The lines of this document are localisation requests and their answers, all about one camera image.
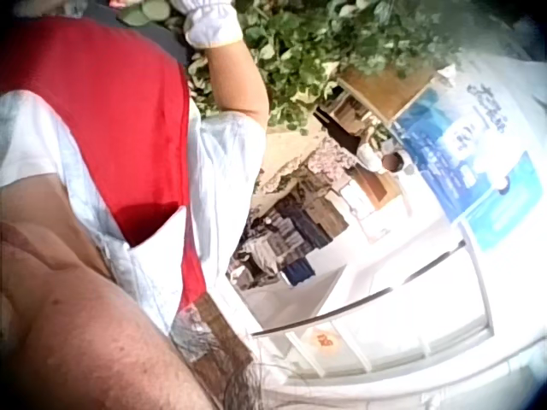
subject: metal railing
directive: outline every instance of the metal railing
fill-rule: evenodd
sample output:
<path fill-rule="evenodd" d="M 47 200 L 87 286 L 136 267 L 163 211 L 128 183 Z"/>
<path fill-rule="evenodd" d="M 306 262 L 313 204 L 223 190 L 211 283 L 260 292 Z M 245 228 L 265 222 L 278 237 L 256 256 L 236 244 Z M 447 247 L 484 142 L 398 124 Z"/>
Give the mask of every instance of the metal railing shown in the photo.
<path fill-rule="evenodd" d="M 373 362 L 366 352 L 363 351 L 362 346 L 356 340 L 351 326 L 343 323 L 341 320 L 350 314 L 359 313 L 362 309 L 366 309 L 369 304 L 374 301 L 378 301 L 380 298 L 389 295 L 394 290 L 405 288 L 405 285 L 414 282 L 427 272 L 431 271 L 434 267 L 441 264 L 443 261 L 449 259 L 452 255 L 467 249 L 473 263 L 473 268 L 477 275 L 477 283 L 480 290 L 480 295 L 484 303 L 484 314 L 474 319 L 467 325 L 463 326 L 457 331 L 442 337 L 434 343 L 429 343 L 423 340 L 421 337 L 417 337 L 418 343 L 415 348 L 411 350 L 405 350 L 401 354 L 393 355 L 386 360 L 385 363 Z M 336 333 L 336 338 L 339 338 L 339 343 L 344 345 L 345 356 L 344 360 L 347 360 L 348 356 L 352 356 L 354 365 L 350 368 L 343 370 L 329 368 L 329 366 L 321 364 L 324 359 L 317 354 L 310 346 L 303 342 L 302 336 L 309 329 L 319 329 L 317 326 L 323 328 L 328 327 Z M 325 313 L 314 318 L 300 320 L 298 322 L 279 326 L 273 329 L 265 331 L 259 331 L 252 336 L 255 339 L 269 338 L 270 341 L 281 337 L 281 340 L 285 340 L 287 343 L 288 353 L 285 354 L 285 365 L 287 361 L 290 361 L 289 354 L 292 359 L 298 358 L 299 363 L 303 363 L 305 366 L 299 365 L 299 369 L 293 369 L 297 378 L 310 379 L 328 379 L 336 377 L 358 376 L 367 375 L 372 381 L 377 377 L 395 377 L 401 376 L 409 372 L 415 372 L 421 368 L 432 366 L 439 361 L 447 360 L 453 355 L 459 354 L 465 349 L 470 349 L 476 346 L 478 343 L 482 343 L 486 338 L 492 336 L 491 331 L 491 319 L 490 309 L 488 308 L 487 300 L 485 299 L 485 291 L 483 289 L 483 283 L 480 277 L 478 266 L 476 264 L 476 258 L 473 257 L 473 252 L 469 249 L 468 242 L 462 239 L 455 248 L 441 254 L 435 260 L 429 262 L 416 272 L 410 274 L 401 285 L 397 287 L 388 287 L 381 291 L 378 291 L 370 296 L 366 296 L 359 301 L 352 302 L 344 307 L 335 309 L 329 313 Z"/>

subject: hair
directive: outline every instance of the hair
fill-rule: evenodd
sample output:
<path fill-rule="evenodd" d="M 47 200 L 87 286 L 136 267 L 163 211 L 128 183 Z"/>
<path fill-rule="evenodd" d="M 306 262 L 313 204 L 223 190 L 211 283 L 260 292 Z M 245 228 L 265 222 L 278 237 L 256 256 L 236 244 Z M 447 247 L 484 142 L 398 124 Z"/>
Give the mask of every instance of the hair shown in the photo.
<path fill-rule="evenodd" d="M 505 177 L 505 181 L 507 182 L 507 185 L 502 190 L 497 190 L 499 192 L 499 195 L 505 195 L 509 192 L 509 189 L 511 188 L 511 179 L 509 177 Z"/>
<path fill-rule="evenodd" d="M 384 155 L 382 158 L 382 166 L 392 173 L 398 173 L 404 168 L 404 159 L 398 152 Z"/>

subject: person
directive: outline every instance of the person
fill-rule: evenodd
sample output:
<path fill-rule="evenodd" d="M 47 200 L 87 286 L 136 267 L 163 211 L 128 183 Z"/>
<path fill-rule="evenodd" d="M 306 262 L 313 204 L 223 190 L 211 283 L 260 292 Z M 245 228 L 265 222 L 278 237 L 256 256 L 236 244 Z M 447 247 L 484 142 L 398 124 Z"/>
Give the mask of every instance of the person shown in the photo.
<path fill-rule="evenodd" d="M 204 352 L 181 357 L 179 323 L 238 243 L 268 96 L 229 0 L 172 3 L 209 60 L 221 113 L 204 120 L 181 66 L 135 32 L 48 17 L 0 46 L 0 346 L 16 408 L 252 408 L 196 379 Z"/>

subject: wall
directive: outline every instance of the wall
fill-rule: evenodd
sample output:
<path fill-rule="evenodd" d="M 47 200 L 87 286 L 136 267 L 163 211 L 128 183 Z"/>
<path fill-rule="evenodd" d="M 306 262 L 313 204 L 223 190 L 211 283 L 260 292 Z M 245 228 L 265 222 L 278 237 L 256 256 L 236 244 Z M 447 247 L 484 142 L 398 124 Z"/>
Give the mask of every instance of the wall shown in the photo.
<path fill-rule="evenodd" d="M 325 248 L 316 249 L 308 255 L 308 261 L 315 274 L 332 272 L 344 265 L 361 268 L 371 266 L 401 248 L 431 225 L 445 219 L 437 199 L 419 174 L 402 175 L 399 184 L 412 215 L 406 224 L 373 244 L 368 243 L 367 237 L 344 200 L 333 193 L 327 196 L 350 226 Z"/>
<path fill-rule="evenodd" d="M 317 315 L 344 267 L 312 277 L 296 287 L 284 281 L 241 293 L 264 329 L 289 325 Z"/>

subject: white glove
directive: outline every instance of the white glove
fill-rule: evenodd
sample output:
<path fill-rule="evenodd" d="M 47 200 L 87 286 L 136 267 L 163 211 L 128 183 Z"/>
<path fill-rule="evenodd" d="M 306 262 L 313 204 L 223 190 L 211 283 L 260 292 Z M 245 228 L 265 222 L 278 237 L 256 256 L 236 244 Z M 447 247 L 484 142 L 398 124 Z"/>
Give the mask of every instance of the white glove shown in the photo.
<path fill-rule="evenodd" d="M 185 34 L 196 49 L 211 49 L 243 39 L 231 0 L 171 0 L 186 15 Z"/>

